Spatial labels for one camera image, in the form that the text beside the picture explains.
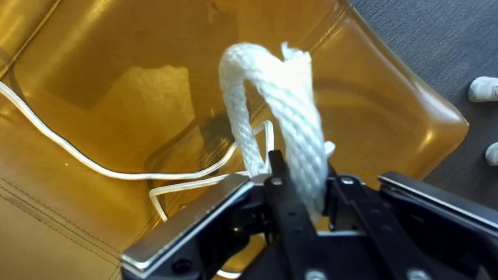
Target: gray carpet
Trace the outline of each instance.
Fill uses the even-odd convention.
[[[371,29],[468,119],[469,131],[426,181],[498,208],[498,167],[482,159],[498,141],[498,102],[466,100],[476,75],[498,75],[496,0],[350,0]]]

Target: black metal part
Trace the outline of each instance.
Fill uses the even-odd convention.
[[[231,177],[125,250],[122,276],[211,278],[250,234],[264,233],[267,245],[242,280],[498,278],[496,212],[396,173],[382,175],[376,192],[331,169],[331,231],[315,231],[281,153],[269,158],[266,180]]]

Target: braided rope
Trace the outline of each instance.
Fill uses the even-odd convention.
[[[322,211],[328,172],[320,114],[312,100],[311,57],[286,47],[284,60],[252,43],[230,46],[219,61],[219,82],[231,124],[250,175],[266,172],[248,122],[244,80],[255,85],[278,119],[286,144],[286,161],[297,192],[311,214]]]

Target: amber plastic bin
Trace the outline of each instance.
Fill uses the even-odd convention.
[[[236,41],[311,52],[331,163],[371,186],[388,169],[421,178],[466,131],[343,0],[0,0],[1,80],[119,170],[194,170],[224,153],[217,60]],[[255,93],[248,105],[253,124],[270,117]],[[147,191],[161,183],[97,175],[1,97],[1,278],[118,278],[119,251],[158,222]],[[168,195],[168,211],[200,192]]]

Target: gray floor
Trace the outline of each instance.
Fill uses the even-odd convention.
[[[498,141],[498,102],[466,100],[476,75],[498,75],[496,0],[350,0],[373,30],[469,121],[462,145],[426,177],[498,208],[498,167],[482,159]]]

